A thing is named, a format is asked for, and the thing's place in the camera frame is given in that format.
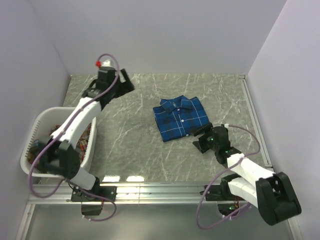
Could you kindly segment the blue plaid long sleeve shirt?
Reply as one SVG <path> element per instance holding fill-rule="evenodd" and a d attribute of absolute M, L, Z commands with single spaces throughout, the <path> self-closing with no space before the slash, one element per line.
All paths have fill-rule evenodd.
<path fill-rule="evenodd" d="M 163 142 L 188 137 L 191 130 L 209 123 L 208 115 L 196 96 L 161 99 L 159 106 L 152 110 Z"/>

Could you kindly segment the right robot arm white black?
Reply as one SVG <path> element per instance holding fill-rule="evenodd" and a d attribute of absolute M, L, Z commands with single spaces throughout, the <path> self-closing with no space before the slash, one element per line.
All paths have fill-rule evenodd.
<path fill-rule="evenodd" d="M 302 207 L 288 175 L 263 168 L 250 160 L 248 154 L 233 147 L 229 140 L 230 127 L 229 124 L 213 126 L 208 123 L 191 130 L 193 136 L 199 137 L 193 145 L 201 153 L 213 151 L 225 171 L 233 172 L 222 178 L 220 185 L 210 182 L 205 186 L 200 192 L 196 216 L 200 216 L 203 201 L 236 202 L 238 199 L 246 201 L 246 205 L 235 205 L 223 220 L 237 217 L 240 210 L 247 210 L 250 206 L 256 207 L 270 226 L 300 215 Z"/>

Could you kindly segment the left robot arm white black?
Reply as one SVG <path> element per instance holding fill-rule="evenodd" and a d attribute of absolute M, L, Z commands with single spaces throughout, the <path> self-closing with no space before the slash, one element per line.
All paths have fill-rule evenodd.
<path fill-rule="evenodd" d="M 101 66 L 97 78 L 84 90 L 66 121 L 49 137 L 38 140 L 40 152 L 29 171 L 32 173 L 35 167 L 39 167 L 40 170 L 61 176 L 77 186 L 89 201 L 102 198 L 99 178 L 81 167 L 77 143 L 88 125 L 111 100 L 134 89 L 125 69 Z"/>

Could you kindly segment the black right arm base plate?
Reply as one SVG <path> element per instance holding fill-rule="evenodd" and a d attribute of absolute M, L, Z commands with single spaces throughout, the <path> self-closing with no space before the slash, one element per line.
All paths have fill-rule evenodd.
<path fill-rule="evenodd" d="M 205 200 L 209 201 L 232 201 L 235 197 L 231 194 L 227 184 L 211 185 L 205 194 Z"/>

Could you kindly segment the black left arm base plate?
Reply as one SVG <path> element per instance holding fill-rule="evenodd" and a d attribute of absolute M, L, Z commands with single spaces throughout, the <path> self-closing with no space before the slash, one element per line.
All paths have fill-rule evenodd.
<path fill-rule="evenodd" d="M 71 202 L 104 202 L 105 198 L 115 201 L 117 194 L 116 186 L 100 186 L 98 190 L 83 190 L 74 187 L 71 193 Z"/>

